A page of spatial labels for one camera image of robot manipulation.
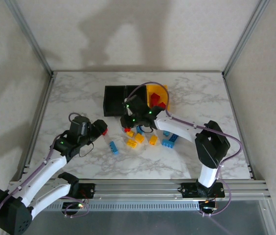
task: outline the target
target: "marble tabletop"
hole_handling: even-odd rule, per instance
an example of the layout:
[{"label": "marble tabletop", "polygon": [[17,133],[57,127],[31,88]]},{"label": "marble tabletop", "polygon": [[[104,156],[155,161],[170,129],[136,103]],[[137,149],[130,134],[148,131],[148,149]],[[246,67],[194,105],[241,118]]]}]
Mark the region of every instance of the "marble tabletop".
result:
[{"label": "marble tabletop", "polygon": [[[78,112],[91,122],[102,119],[108,134],[94,142],[87,156],[74,157],[57,174],[66,171],[80,179],[183,179],[197,178],[201,163],[195,144],[178,138],[173,149],[161,145],[163,131],[156,146],[149,144],[151,134],[135,149],[126,145],[129,136],[122,132],[119,117],[103,116],[106,85],[139,85],[156,81],[168,85],[170,112],[198,123],[214,120],[223,132],[237,138],[238,132],[221,73],[195,72],[59,72],[47,104],[44,119],[30,161],[35,164],[48,153],[54,137],[69,129],[68,115]],[[114,141],[119,154],[114,155],[109,142]],[[229,154],[238,149],[230,140]],[[91,146],[81,149],[81,155]],[[225,163],[220,173],[225,179],[249,179],[244,154]]]}]

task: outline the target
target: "black plastic tray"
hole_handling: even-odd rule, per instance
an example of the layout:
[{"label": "black plastic tray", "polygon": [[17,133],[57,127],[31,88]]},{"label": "black plastic tray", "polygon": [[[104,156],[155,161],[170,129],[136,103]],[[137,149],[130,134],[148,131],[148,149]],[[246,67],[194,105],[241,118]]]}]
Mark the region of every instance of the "black plastic tray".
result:
[{"label": "black plastic tray", "polygon": [[[124,99],[137,86],[105,86],[104,101],[103,101],[103,113],[105,117],[120,117],[126,114],[126,110],[123,106]],[[147,103],[147,88],[146,86],[140,87],[135,91],[141,100]]]}]

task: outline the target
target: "beige wall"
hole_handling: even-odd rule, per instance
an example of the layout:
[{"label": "beige wall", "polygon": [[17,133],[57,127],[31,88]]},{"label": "beige wall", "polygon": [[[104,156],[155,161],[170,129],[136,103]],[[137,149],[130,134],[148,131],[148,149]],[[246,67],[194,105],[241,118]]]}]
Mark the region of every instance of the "beige wall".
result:
[{"label": "beige wall", "polygon": [[218,70],[258,0],[16,0],[53,70]]},{"label": "beige wall", "polygon": [[271,0],[227,78],[253,166],[276,208],[276,0]]},{"label": "beige wall", "polygon": [[48,76],[0,0],[0,189],[6,189],[29,142]]}]

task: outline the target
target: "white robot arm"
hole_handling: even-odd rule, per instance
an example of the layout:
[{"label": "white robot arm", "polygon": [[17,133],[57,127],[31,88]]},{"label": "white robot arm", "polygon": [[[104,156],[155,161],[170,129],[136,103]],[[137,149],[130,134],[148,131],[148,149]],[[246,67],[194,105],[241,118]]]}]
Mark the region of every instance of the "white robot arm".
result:
[{"label": "white robot arm", "polygon": [[[200,133],[201,130],[195,127],[190,127],[182,122],[176,121],[176,119],[183,120],[183,118],[178,117],[174,114],[170,114],[171,116],[167,116],[165,111],[161,111],[154,123],[158,130],[169,131],[174,133],[180,137],[185,138],[186,140],[195,143],[196,134]],[[198,182],[203,186],[209,188],[215,182],[217,168],[210,168],[204,164],[202,164],[200,177],[198,178]]]},{"label": "white robot arm", "polygon": [[[202,197],[207,197],[210,188],[215,183],[219,164],[230,147],[226,137],[211,131],[197,129],[198,125],[195,123],[189,125],[187,120],[177,117],[159,106],[150,109],[137,95],[126,99],[124,104],[128,114],[121,117],[122,127],[133,128],[141,125],[169,131],[196,144],[198,157],[202,163],[201,174],[198,178],[198,191]],[[214,121],[209,121],[204,126],[209,130],[222,132]]]},{"label": "white robot arm", "polygon": [[61,197],[75,195],[78,178],[66,172],[52,184],[44,185],[81,147],[93,143],[106,130],[103,120],[91,124],[87,117],[75,117],[69,130],[56,137],[46,158],[8,190],[0,189],[0,228],[11,235],[23,234],[44,208]]}]

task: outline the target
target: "toy brick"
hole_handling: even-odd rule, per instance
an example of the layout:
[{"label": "toy brick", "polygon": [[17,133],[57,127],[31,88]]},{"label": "toy brick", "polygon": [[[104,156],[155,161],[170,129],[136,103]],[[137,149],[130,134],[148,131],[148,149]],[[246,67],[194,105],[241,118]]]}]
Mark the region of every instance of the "toy brick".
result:
[{"label": "toy brick", "polygon": [[102,135],[106,135],[108,133],[108,129],[106,129],[103,133],[102,133]]},{"label": "toy brick", "polygon": [[129,132],[127,132],[126,133],[128,136],[130,136],[130,137],[133,137],[134,136],[134,132],[133,131],[129,131]]},{"label": "toy brick", "polygon": [[139,134],[143,134],[143,131],[140,129],[139,126],[136,126],[136,131],[137,131],[137,133],[139,133]]},{"label": "toy brick", "polygon": [[156,93],[153,93],[151,95],[151,105],[152,105],[152,107],[158,105],[159,100],[160,100],[160,96]]},{"label": "toy brick", "polygon": [[132,148],[136,148],[137,146],[137,142],[134,140],[128,140],[126,144]]},{"label": "toy brick", "polygon": [[169,141],[175,142],[175,141],[177,140],[177,138],[178,138],[178,135],[173,134],[173,135],[171,136],[171,138],[169,138]]},{"label": "toy brick", "polygon": [[168,141],[168,140],[162,140],[162,145],[168,148],[173,148],[174,147],[174,142]]},{"label": "toy brick", "polygon": [[139,143],[142,143],[143,140],[144,140],[144,137],[143,137],[143,135],[141,135],[141,134],[138,133],[138,134],[135,136],[135,140],[136,140],[137,142],[139,142]]},{"label": "toy brick", "polygon": [[114,141],[110,142],[110,149],[114,154],[118,154],[118,150],[117,150],[117,147],[116,147]]},{"label": "toy brick", "polygon": [[152,136],[149,143],[151,145],[156,145],[157,141],[158,141],[158,137],[157,136]]},{"label": "toy brick", "polygon": [[161,108],[166,108],[166,104],[164,104],[163,102],[161,102],[160,104],[158,104],[158,106],[160,106]]},{"label": "toy brick", "polygon": [[170,132],[169,132],[169,131],[163,131],[163,135],[165,135],[166,137],[168,137],[168,136],[169,136],[169,134],[170,134]]}]

